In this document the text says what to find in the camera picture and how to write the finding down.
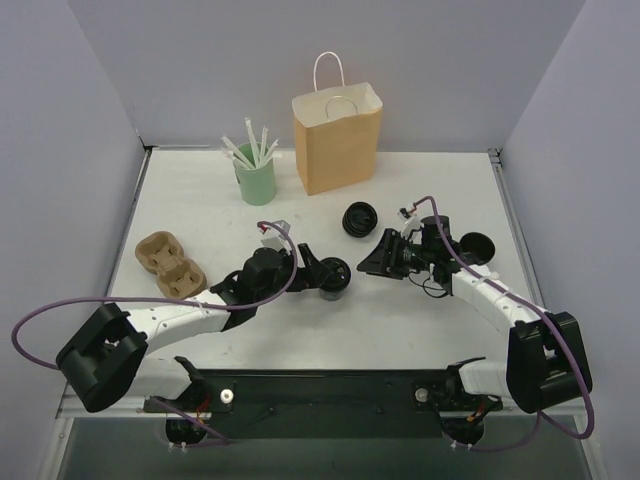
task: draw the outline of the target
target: white knob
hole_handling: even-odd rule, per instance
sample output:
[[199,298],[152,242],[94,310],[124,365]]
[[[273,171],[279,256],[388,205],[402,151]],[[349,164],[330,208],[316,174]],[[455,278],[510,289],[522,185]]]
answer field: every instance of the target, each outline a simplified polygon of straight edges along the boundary
[[223,391],[221,391],[220,401],[225,405],[228,405],[231,402],[233,402],[233,390],[229,390],[228,388],[225,388]]

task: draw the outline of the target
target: paper bag handle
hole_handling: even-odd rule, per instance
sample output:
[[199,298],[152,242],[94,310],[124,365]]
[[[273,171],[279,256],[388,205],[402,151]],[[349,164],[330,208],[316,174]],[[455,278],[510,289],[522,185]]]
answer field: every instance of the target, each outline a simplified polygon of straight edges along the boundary
[[329,99],[327,104],[324,106],[324,113],[327,114],[327,120],[329,120],[329,104],[333,102],[336,98],[344,98],[347,102],[350,102],[351,105],[353,105],[353,107],[356,109],[356,115],[358,115],[359,112],[358,112],[358,106],[356,105],[356,102],[354,102],[348,97],[345,97],[344,95],[334,95]]
[[334,57],[336,57],[336,60],[338,61],[338,66],[340,67],[340,78],[342,79],[342,86],[344,87],[344,70],[342,69],[342,62],[340,61],[340,57],[335,52],[324,52],[318,55],[318,58],[316,58],[316,63],[313,65],[313,89],[316,92],[318,91],[318,82],[316,81],[316,72],[318,71],[318,62],[325,55],[333,55]]

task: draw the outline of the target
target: brown paper bag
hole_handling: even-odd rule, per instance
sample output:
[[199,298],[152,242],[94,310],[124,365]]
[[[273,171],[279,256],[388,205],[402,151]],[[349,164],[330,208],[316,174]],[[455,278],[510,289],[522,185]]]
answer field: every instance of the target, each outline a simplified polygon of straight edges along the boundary
[[[318,60],[338,60],[342,86],[318,91]],[[375,169],[382,101],[368,83],[345,86],[340,58],[324,52],[314,92],[293,99],[296,165],[308,195],[368,180]]]

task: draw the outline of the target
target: green cup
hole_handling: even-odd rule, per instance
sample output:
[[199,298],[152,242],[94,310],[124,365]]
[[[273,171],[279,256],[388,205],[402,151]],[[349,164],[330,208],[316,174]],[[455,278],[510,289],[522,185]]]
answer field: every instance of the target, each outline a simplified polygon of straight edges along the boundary
[[[251,144],[245,143],[238,150],[253,163]],[[266,205],[276,196],[276,175],[273,170],[273,160],[257,170],[245,170],[233,164],[236,171],[236,179],[240,185],[240,195],[249,205]]]

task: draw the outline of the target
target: white wall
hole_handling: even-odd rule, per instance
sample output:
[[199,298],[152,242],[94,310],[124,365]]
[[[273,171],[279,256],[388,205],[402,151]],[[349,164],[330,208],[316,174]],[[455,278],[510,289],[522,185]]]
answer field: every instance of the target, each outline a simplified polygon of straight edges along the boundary
[[[292,145],[315,57],[385,104],[383,150],[504,145],[584,0],[69,0],[147,145],[219,145],[249,115]],[[330,61],[320,85],[339,80]]]
[[[64,0],[0,6],[0,477],[37,475],[64,385],[9,333],[46,302],[105,290],[143,158]],[[23,343],[53,360],[87,308],[43,315]]]
[[588,0],[505,147],[548,306],[580,321],[614,479],[640,469],[640,3]]

